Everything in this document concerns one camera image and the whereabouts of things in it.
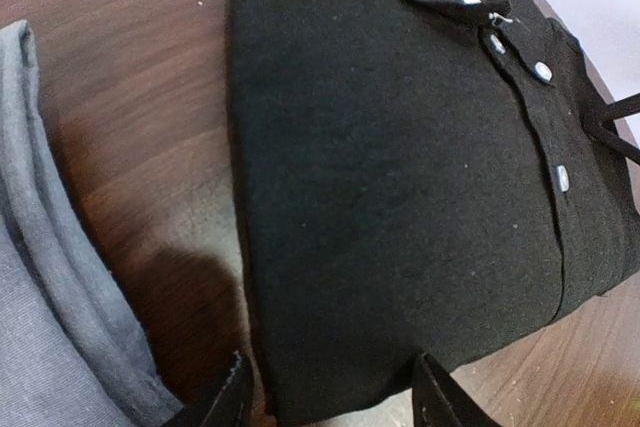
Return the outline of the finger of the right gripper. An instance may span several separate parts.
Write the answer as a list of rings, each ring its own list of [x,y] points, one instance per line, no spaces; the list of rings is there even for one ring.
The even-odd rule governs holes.
[[[638,115],[639,112],[640,94],[635,94],[600,108],[598,110],[598,124],[603,125],[605,122]]]
[[[639,148],[624,140],[611,121],[596,123],[592,127],[592,136],[616,153],[626,157],[634,164],[640,164]]]

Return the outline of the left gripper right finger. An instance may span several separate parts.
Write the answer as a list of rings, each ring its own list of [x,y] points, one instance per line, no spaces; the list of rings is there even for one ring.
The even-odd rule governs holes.
[[[500,427],[429,354],[420,354],[412,377],[415,427]]]

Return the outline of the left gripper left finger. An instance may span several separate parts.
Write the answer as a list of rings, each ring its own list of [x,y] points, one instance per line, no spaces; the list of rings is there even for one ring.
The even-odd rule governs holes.
[[[234,353],[226,370],[164,427],[247,427],[251,422],[254,376],[251,361]]]

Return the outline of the grey cloth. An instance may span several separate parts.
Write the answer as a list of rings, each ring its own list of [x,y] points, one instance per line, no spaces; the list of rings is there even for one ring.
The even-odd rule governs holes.
[[[85,234],[39,112],[29,24],[1,31],[1,422],[159,426],[182,405]]]

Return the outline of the black long sleeve shirt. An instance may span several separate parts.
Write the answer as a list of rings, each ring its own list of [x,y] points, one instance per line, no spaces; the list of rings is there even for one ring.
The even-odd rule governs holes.
[[[301,426],[412,391],[635,274],[632,161],[534,0],[231,0],[263,379]]]

